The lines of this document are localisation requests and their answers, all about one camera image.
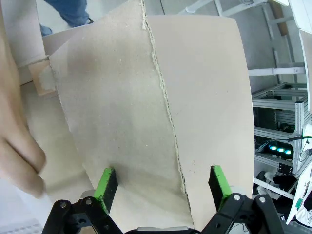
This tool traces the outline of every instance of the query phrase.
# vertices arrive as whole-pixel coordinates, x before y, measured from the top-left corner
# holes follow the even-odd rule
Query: human hand
[[[0,178],[40,197],[44,182],[38,173],[44,164],[45,154],[31,136],[23,113],[17,67],[0,38]]]

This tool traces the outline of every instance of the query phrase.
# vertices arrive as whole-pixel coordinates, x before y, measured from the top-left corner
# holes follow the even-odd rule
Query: white cloth
[[[309,227],[312,227],[312,210],[308,211],[304,206],[301,206],[296,214],[296,219]]]

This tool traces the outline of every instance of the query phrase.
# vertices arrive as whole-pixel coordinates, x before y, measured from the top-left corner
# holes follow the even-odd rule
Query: bolt
[[[239,201],[239,200],[240,200],[240,196],[239,196],[239,195],[235,195],[235,196],[234,196],[234,200],[235,200],[235,201]]]
[[[65,201],[62,202],[62,203],[60,204],[60,206],[61,206],[62,208],[65,208],[65,207],[66,207],[66,202],[65,202]]]
[[[264,197],[259,198],[259,200],[261,201],[261,203],[265,202],[265,198]]]
[[[87,205],[90,205],[91,203],[92,203],[91,199],[87,199],[87,200],[86,200],[86,204],[87,204]]]

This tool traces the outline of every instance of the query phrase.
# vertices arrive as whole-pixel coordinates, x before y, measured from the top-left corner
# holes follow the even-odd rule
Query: cyan light
[[[277,150],[276,146],[270,146],[270,150]]]

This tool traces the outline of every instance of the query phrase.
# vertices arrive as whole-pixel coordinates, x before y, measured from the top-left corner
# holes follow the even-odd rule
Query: jeans
[[[89,14],[86,12],[87,0],[44,0],[56,9],[59,15],[69,26],[77,27],[85,25]],[[40,25],[42,36],[52,34],[48,27]]]

